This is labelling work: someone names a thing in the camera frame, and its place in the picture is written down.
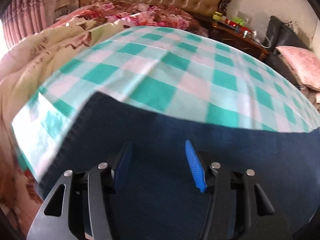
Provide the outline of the teal white checkered tablecloth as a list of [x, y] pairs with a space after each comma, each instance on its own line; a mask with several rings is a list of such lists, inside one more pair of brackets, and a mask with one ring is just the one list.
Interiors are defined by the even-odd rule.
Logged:
[[80, 52], [32, 93], [11, 124], [23, 170], [43, 176], [95, 92], [227, 127], [277, 132], [319, 127], [311, 102], [254, 57], [180, 29], [132, 27]]

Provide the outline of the blue denim jeans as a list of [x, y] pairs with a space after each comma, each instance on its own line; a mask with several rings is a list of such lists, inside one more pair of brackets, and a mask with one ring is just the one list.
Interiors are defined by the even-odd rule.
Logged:
[[113, 162], [127, 141], [133, 156], [112, 198], [122, 239], [195, 239], [209, 198], [193, 181], [185, 142], [236, 172], [251, 168], [281, 207], [292, 233], [319, 207], [319, 130], [279, 133], [171, 118], [95, 93], [87, 101], [37, 190], [46, 197], [71, 169]]

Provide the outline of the yellow lidded jar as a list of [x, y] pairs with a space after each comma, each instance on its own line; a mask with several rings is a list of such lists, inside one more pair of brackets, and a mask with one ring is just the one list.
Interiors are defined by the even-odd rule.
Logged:
[[213, 14], [213, 17], [212, 19], [216, 22], [220, 22], [221, 21], [221, 18], [222, 18], [223, 14], [218, 12], [218, 11], [215, 11], [214, 14]]

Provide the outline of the large pink floral pillow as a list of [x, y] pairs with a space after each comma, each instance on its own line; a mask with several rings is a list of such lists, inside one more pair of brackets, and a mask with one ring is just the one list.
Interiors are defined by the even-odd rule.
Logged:
[[303, 85], [319, 92], [319, 58], [315, 53], [293, 46], [277, 46], [276, 50]]

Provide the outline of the pink curtain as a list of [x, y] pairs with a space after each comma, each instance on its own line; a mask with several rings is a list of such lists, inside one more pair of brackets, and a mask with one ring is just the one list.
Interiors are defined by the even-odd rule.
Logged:
[[11, 49], [25, 37], [47, 28], [44, 0], [11, 0], [1, 24], [7, 48]]

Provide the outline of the green crumpled bag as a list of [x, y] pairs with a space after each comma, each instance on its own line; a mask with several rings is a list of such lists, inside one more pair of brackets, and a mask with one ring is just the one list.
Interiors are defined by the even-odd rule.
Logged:
[[239, 18], [239, 17], [234, 17], [234, 18], [231, 19], [231, 21], [234, 22], [235, 24], [238, 24], [238, 25], [243, 26], [243, 27], [246, 24], [246, 21], [243, 20], [242, 18]]

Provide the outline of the red box on nightstand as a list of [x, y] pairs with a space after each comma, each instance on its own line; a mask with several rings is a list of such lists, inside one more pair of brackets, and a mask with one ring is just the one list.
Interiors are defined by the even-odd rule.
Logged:
[[231, 20], [229, 20], [229, 19], [226, 19], [225, 22], [224, 22], [224, 24], [225, 24], [226, 26], [232, 28], [235, 32], [237, 32], [237, 33], [239, 33], [239, 34], [243, 34], [243, 33], [245, 33], [246, 31], [249, 32], [249, 33], [252, 32], [251, 29], [249, 29], [249, 28], [247, 28], [247, 27], [245, 27], [245, 26], [242, 26], [242, 25], [240, 25], [239, 23], [233, 22], [233, 21], [231, 21]]

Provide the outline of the floral pink bed quilt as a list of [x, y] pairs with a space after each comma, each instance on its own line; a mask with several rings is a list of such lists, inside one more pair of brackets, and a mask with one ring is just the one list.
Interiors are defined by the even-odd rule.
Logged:
[[24, 38], [1, 59], [1, 209], [19, 233], [27, 234], [41, 199], [32, 174], [18, 165], [11, 130], [14, 116], [45, 79], [72, 57], [125, 28], [139, 25], [208, 36], [202, 23], [174, 6], [98, 2]]

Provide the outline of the dark wooden nightstand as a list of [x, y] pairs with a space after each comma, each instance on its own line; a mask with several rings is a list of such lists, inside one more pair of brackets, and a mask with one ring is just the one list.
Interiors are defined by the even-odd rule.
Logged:
[[264, 61], [270, 55], [267, 49], [256, 44], [251, 38], [243, 37], [242, 34], [225, 27], [221, 23], [212, 23], [212, 27], [209, 29], [209, 36], [211, 39], [234, 47], [260, 61]]

